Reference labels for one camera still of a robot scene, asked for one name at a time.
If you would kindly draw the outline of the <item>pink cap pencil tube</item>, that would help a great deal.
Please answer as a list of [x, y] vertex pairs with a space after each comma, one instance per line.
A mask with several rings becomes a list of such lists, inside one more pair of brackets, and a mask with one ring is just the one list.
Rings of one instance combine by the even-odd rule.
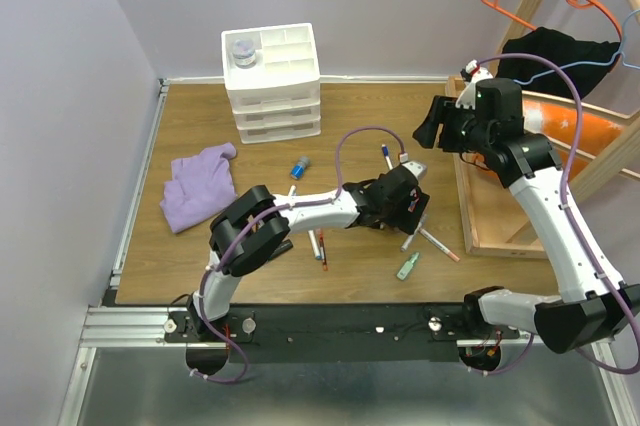
[[410, 202], [407, 208], [409, 212], [414, 211], [417, 203], [419, 202], [419, 199], [420, 199], [420, 192], [418, 191], [418, 189], [413, 189], [410, 193]]

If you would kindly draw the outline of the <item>clear jar of paperclips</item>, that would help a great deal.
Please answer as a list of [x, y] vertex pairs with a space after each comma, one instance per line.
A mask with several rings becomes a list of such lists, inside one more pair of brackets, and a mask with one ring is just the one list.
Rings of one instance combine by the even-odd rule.
[[236, 39], [231, 48], [234, 64], [241, 69], [252, 68], [257, 63], [255, 43], [251, 38]]

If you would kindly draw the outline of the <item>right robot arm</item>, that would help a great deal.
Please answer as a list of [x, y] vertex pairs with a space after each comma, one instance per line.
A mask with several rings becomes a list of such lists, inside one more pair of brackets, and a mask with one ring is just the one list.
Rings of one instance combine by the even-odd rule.
[[434, 97], [414, 139], [424, 148], [478, 153], [516, 199], [553, 268], [556, 297], [491, 287], [466, 295], [460, 325], [480, 338], [495, 326], [538, 335], [563, 354], [610, 338], [634, 323], [639, 287], [627, 283], [605, 257], [566, 183], [549, 139], [524, 128], [522, 90], [510, 79], [469, 84], [469, 102]]

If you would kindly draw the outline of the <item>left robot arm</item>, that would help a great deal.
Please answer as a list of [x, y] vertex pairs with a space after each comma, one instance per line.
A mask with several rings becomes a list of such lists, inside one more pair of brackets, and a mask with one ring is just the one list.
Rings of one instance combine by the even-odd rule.
[[291, 234], [380, 225], [414, 233], [429, 201], [420, 188], [426, 172], [425, 164], [408, 161], [376, 179], [306, 196], [251, 188], [210, 225], [209, 263], [187, 302], [188, 330], [201, 341], [214, 339], [241, 278], [265, 265]]

